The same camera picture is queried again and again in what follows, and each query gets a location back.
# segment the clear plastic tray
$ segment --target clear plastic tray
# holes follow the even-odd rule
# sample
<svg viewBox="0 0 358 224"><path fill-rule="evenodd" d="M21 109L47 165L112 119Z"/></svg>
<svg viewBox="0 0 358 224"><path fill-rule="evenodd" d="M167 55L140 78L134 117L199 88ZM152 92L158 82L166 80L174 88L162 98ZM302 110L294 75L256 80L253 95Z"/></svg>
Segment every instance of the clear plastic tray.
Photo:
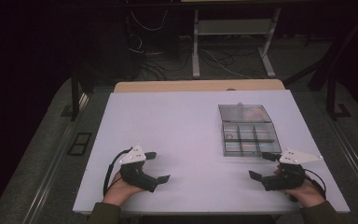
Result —
<svg viewBox="0 0 358 224"><path fill-rule="evenodd" d="M281 153L274 125L262 105L220 105L225 156Z"/></svg>

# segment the floor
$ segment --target floor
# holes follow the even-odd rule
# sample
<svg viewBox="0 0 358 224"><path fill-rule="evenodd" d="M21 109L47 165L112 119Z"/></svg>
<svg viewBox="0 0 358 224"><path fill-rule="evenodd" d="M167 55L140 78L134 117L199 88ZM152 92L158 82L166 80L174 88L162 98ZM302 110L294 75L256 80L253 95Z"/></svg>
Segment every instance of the floor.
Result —
<svg viewBox="0 0 358 224"><path fill-rule="evenodd" d="M164 49L145 49L147 61L133 81L192 79L191 39L183 36L180 43L179 56ZM202 38L200 79L268 78L256 53L262 43L261 37L250 36ZM268 56L277 79L285 80L317 62L330 45L305 43L302 36L273 40ZM302 77L286 89L294 95L351 209L342 216L350 223L358 223L358 174L344 153L351 147L358 156L358 104L338 84L337 103L344 104L351 117L332 121L325 112L325 87L321 91L310 91L307 87L311 76ZM94 93L83 98L79 116L71 121L65 113L71 104L71 82L67 80L62 85L0 200L0 223L86 223L86 217L72 212L72 207L113 88L97 86ZM83 156L69 156L66 152L77 133L91 133L90 142ZM241 223L241 218L234 221ZM292 214L279 217L277 223L303 222L299 214Z"/></svg>

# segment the white table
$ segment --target white table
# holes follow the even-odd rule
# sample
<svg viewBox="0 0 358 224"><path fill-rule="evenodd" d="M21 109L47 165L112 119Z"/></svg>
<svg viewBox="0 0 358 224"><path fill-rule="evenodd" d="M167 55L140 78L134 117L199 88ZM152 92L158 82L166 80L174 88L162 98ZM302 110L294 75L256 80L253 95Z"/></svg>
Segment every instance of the white table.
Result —
<svg viewBox="0 0 358 224"><path fill-rule="evenodd" d="M114 92L77 194L74 211L89 214L103 198L103 181L113 158L141 144L157 157L144 172L171 175L154 193L142 192L122 207L124 215L285 214L297 211L278 191L264 191L248 171L273 175L277 162L223 156L218 105L263 105L282 150L290 147L320 155L290 91ZM324 161L303 165L327 186L338 212L349 212ZM119 169L117 163L113 174Z"/></svg>

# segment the wire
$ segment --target wire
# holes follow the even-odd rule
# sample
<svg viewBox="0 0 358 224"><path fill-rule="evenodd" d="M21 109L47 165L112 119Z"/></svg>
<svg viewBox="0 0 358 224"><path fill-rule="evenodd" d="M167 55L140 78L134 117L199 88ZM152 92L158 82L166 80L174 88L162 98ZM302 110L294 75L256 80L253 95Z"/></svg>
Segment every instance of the wire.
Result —
<svg viewBox="0 0 358 224"><path fill-rule="evenodd" d="M167 16L167 12L168 12L168 10L165 10L165 12L164 12L164 17L162 18L161 25L160 25L158 28L148 28L148 27L142 25L142 24L138 21L138 19L136 19L135 15L133 14L132 11L131 11L131 15L132 15L133 19L136 21L136 23L138 23L142 28L144 28L144 29L146 29L146 30L148 30L148 31L157 31L157 30L160 30L160 29L164 26L165 17Z"/></svg>
<svg viewBox="0 0 358 224"><path fill-rule="evenodd" d="M107 169L107 172L106 172L106 177L105 177L105 180L103 182L103 196L106 194L106 192L108 191L108 185L109 185L109 179L110 179L110 175L112 174L112 171L113 171L113 167L115 166L115 163L117 161L117 159L123 155L123 154L126 154L126 153L129 153L130 151L132 150L132 147L130 149L127 149L127 150L124 150L120 153L118 153L118 155L113 159L112 163L109 165L109 168Z"/></svg>
<svg viewBox="0 0 358 224"><path fill-rule="evenodd" d="M220 62L217 61L217 59L212 55L211 52L209 52L209 51L206 50L206 49L200 49L200 50L205 51L205 52L207 52L209 55L211 55L212 58L217 62L217 64L219 64L220 67L222 67L222 68L223 68L224 70L226 70L227 72L229 72L229 73L231 73L231 74L234 74L234 75L236 75L236 76L246 77L246 78L252 79L251 77L247 77L247 76L245 76L245 75L242 75L242 74L239 74L239 73L236 73L236 72L232 72L232 71L226 69L225 66L223 66Z"/></svg>
<svg viewBox="0 0 358 224"><path fill-rule="evenodd" d="M318 176L315 172L312 172L311 170L307 170L307 169L304 169L304 170L305 170L305 171L308 171L308 172L310 172L310 173L312 173L312 174L314 174L314 175L316 175L316 176L322 181L322 184L324 185L324 188L323 188L323 190L324 190L324 195L326 195L327 188L326 188L326 185L325 185L324 181L322 180L322 178L321 178L320 176Z"/></svg>

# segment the human hand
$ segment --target human hand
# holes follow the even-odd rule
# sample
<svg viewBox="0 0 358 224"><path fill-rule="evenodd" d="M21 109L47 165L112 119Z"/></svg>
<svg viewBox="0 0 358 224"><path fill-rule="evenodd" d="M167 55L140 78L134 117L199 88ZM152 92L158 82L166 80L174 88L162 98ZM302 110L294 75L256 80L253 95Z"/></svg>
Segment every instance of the human hand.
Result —
<svg viewBox="0 0 358 224"><path fill-rule="evenodd" d="M111 203L121 206L130 198L130 196L142 191L144 191L144 189L140 189L125 182L121 178L120 172L117 172L112 180L111 186L103 197L103 203Z"/></svg>
<svg viewBox="0 0 358 224"><path fill-rule="evenodd" d="M274 173L279 175L281 171L281 168L278 166L278 170ZM304 207L312 207L325 202L319 190L307 179L296 189L284 189L280 191L294 196Z"/></svg>

